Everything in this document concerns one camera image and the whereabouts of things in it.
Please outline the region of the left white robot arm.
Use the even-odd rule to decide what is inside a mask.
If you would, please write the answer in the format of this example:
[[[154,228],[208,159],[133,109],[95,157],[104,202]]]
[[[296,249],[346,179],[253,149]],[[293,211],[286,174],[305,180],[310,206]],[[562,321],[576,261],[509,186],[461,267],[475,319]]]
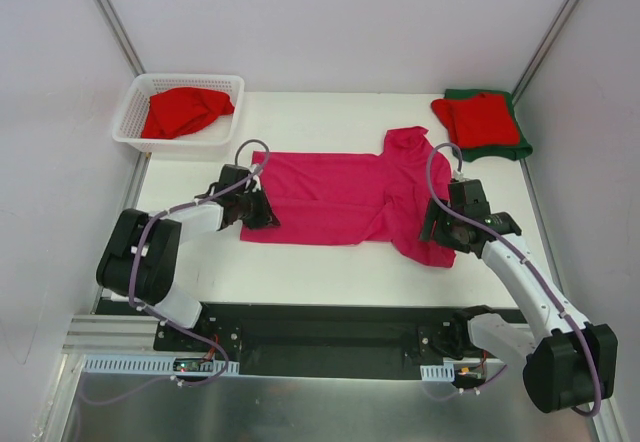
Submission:
[[[96,270],[99,286],[136,309],[151,310],[178,326],[177,339],[192,351],[211,340],[205,305],[174,281],[180,246],[240,223],[250,230],[280,225],[260,181],[261,167],[226,164],[219,180],[193,201],[150,214],[121,212]]]

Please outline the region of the pink t shirt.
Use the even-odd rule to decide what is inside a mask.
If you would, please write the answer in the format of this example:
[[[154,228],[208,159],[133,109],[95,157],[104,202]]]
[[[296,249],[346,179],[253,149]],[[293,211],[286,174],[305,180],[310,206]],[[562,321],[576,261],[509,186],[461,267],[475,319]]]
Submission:
[[[386,132],[375,154],[256,151],[260,180],[277,227],[244,228],[243,242],[349,246],[391,244],[428,267],[449,269],[455,253],[421,240],[429,201],[446,198],[452,169],[423,127]]]

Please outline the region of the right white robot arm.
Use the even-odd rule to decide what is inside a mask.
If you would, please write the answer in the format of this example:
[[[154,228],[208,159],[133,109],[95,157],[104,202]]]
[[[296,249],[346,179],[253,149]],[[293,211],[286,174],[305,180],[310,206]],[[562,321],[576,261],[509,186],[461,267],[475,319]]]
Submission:
[[[618,339],[608,325],[590,322],[552,284],[514,219],[491,211],[482,183],[455,175],[447,200],[430,200],[421,237],[474,254],[506,287],[530,329],[521,333],[493,309],[473,306],[455,312],[431,338],[432,347],[453,359],[485,351],[521,373],[539,411],[570,409],[595,417],[613,394]]]

